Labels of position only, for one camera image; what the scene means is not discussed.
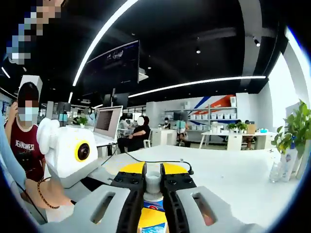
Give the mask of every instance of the laptop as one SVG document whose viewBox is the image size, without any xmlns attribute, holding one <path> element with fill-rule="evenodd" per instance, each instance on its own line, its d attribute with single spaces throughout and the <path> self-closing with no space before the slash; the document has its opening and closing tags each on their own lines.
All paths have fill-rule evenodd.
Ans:
<svg viewBox="0 0 311 233">
<path fill-rule="evenodd" d="M 99 110 L 93 131 L 97 147 L 117 143 L 117 130 L 122 109 L 123 106 L 116 106 Z"/>
</svg>

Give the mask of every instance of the beaded bracelet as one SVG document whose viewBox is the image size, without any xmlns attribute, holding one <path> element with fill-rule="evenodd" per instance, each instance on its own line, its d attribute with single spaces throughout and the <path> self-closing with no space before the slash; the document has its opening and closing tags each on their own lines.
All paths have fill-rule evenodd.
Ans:
<svg viewBox="0 0 311 233">
<path fill-rule="evenodd" d="M 44 203 L 46 203 L 47 206 L 49 206 L 51 209 L 58 209 L 59 206 L 54 207 L 54 206 L 51 206 L 50 204 L 48 204 L 48 202 L 44 199 L 42 193 L 40 192 L 40 184 L 41 184 L 42 182 L 44 182 L 45 180 L 49 179 L 49 178 L 50 178 L 50 177 L 45 178 L 44 180 L 40 180 L 40 181 L 38 182 L 38 184 L 37 184 L 37 189 L 38 189 L 38 192 L 39 192 L 40 197 L 42 198 L 42 200 L 44 201 Z"/>
</svg>

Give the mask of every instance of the small plant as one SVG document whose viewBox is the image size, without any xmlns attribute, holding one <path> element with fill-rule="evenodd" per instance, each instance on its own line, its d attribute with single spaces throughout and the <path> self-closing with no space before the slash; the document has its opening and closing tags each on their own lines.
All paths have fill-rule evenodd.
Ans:
<svg viewBox="0 0 311 233">
<path fill-rule="evenodd" d="M 230 123 L 230 124 L 227 125 L 227 128 L 228 128 L 229 130 L 233 130 L 233 129 L 235 129 L 236 127 L 237 127 L 237 125 L 236 125 L 235 123 Z"/>
<path fill-rule="evenodd" d="M 237 127 L 241 131 L 247 130 L 247 125 L 245 123 L 242 123 L 242 122 L 238 123 Z"/>
<path fill-rule="evenodd" d="M 276 146 L 280 153 L 285 153 L 294 140 L 300 159 L 305 149 L 306 140 L 311 140 L 311 110 L 300 100 L 299 109 L 295 110 L 294 113 L 295 115 L 291 114 L 287 119 L 284 119 L 286 123 L 284 132 L 280 132 L 283 126 L 278 127 L 277 135 L 271 144 Z"/>
<path fill-rule="evenodd" d="M 83 125 L 86 125 L 87 124 L 87 119 L 85 117 L 80 117 L 78 119 L 78 123 L 79 124 L 83 124 Z"/>
</svg>

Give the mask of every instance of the maroon t-shirt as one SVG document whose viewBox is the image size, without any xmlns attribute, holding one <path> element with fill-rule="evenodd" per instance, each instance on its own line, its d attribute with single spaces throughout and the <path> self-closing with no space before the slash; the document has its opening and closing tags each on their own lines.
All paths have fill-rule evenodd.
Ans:
<svg viewBox="0 0 311 233">
<path fill-rule="evenodd" d="M 36 182 L 44 175 L 41 165 L 44 155 L 40 152 L 36 139 L 37 130 L 38 126 L 35 124 L 27 130 L 22 129 L 16 117 L 11 131 L 12 152 L 26 171 L 26 177 Z"/>
</svg>

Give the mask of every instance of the spray bottle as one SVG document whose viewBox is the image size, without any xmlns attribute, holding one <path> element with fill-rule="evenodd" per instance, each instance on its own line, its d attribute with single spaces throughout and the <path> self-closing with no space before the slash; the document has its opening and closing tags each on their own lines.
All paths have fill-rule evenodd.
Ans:
<svg viewBox="0 0 311 233">
<path fill-rule="evenodd" d="M 285 158 L 283 158 L 283 172 L 281 180 L 283 182 L 288 182 L 290 180 L 295 161 L 297 159 L 298 151 L 295 148 L 295 136 L 292 137 L 291 146 L 285 151 Z"/>
</svg>

